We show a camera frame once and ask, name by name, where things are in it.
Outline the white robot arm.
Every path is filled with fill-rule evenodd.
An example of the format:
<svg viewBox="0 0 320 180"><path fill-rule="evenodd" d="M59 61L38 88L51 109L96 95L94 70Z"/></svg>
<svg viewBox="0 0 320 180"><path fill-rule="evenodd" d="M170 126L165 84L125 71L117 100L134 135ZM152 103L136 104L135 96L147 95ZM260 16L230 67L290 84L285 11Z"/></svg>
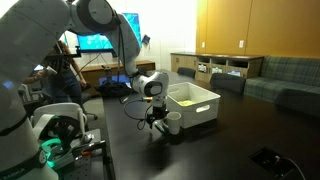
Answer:
<svg viewBox="0 0 320 180"><path fill-rule="evenodd" d="M0 0L0 180L58 180L27 117L18 88L66 31L107 37L136 92L164 107L169 77L141 74L140 45L128 20L107 0Z"/></svg>

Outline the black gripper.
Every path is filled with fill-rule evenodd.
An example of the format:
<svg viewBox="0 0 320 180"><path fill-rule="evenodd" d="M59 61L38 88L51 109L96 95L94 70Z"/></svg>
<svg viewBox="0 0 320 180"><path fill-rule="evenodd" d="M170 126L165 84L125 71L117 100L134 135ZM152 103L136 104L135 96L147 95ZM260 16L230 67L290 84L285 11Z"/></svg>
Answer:
<svg viewBox="0 0 320 180"><path fill-rule="evenodd" d="M167 108L165 106L163 106L163 107L153 106L152 113L148 114L146 117L146 122L149 124L149 127L152 127L152 124L156 120L164 119L168 113L169 113L169 111L167 110Z"/></svg>

